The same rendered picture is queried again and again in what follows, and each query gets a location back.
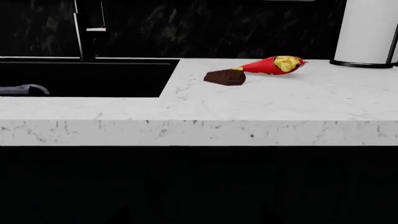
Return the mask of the white paper towel roll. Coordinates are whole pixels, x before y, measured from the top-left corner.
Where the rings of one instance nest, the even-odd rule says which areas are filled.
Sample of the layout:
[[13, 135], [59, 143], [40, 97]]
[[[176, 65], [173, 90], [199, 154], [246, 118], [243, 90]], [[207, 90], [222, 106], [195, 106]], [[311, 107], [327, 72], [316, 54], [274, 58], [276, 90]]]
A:
[[334, 60], [386, 63], [398, 26], [398, 0], [346, 0]]

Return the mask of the black paper towel holder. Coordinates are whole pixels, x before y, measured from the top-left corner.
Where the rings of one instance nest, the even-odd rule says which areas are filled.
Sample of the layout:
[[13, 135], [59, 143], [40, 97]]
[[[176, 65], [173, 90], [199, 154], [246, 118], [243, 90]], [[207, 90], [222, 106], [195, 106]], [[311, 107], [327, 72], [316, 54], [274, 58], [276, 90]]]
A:
[[355, 68], [393, 68], [398, 66], [398, 61], [392, 63], [392, 58], [394, 56], [395, 47], [398, 43], [398, 26], [396, 27], [396, 31], [394, 33], [392, 44], [389, 49], [389, 53], [387, 55], [386, 63], [352, 63], [352, 62], [343, 62], [343, 61], [336, 61], [331, 59], [329, 63], [331, 65], [337, 65], [342, 67], [355, 67]]

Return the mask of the red potato chip bag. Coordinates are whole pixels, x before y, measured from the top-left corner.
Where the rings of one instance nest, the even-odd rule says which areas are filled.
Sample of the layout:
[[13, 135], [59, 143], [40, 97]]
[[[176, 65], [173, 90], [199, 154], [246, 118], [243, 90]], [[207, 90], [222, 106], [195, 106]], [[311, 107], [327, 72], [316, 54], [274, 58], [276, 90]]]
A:
[[279, 76], [292, 73], [306, 63], [306, 61], [299, 57], [279, 55], [236, 67], [233, 70]]

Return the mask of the black sink basin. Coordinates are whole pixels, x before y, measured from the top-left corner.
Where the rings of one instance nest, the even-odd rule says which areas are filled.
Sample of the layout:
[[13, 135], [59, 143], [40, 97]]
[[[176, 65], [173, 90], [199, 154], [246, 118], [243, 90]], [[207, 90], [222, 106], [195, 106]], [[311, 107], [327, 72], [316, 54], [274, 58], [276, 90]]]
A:
[[46, 97], [157, 98], [177, 59], [4, 58], [0, 86], [36, 84]]

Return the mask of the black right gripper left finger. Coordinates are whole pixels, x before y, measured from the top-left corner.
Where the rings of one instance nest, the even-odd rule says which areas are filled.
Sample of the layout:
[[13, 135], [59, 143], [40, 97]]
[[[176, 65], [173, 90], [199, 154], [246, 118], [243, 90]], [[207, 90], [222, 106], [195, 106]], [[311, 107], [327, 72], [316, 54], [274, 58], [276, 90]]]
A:
[[108, 221], [107, 224], [132, 224], [129, 205], [123, 205]]

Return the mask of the grey curved object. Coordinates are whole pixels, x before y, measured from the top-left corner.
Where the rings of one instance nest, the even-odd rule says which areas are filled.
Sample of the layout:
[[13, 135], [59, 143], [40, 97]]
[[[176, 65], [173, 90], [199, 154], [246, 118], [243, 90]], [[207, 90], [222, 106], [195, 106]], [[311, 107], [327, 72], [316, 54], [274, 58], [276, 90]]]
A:
[[0, 96], [46, 96], [50, 92], [46, 87], [36, 84], [19, 86], [0, 86]]

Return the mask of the black sink faucet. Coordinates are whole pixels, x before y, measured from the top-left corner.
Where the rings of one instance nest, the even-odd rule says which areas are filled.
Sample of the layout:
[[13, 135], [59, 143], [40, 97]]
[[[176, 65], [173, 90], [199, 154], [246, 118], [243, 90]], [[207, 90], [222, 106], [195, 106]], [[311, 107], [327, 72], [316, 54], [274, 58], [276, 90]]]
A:
[[107, 32], [104, 0], [73, 0], [73, 21], [80, 61], [95, 60], [95, 39]]

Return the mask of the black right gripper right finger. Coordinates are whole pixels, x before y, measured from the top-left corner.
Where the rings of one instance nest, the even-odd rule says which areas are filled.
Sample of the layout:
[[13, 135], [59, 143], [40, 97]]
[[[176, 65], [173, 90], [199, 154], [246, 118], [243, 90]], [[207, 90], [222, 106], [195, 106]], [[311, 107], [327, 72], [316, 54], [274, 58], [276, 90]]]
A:
[[266, 205], [261, 208], [261, 224], [286, 224], [286, 222]]

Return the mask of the brown chocolate bar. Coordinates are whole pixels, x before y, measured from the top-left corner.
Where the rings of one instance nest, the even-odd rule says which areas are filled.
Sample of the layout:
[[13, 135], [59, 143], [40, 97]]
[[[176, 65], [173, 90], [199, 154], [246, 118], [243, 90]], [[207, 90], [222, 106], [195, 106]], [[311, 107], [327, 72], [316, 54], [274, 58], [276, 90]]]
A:
[[217, 70], [208, 72], [203, 80], [219, 85], [238, 86], [246, 81], [246, 76], [242, 70]]

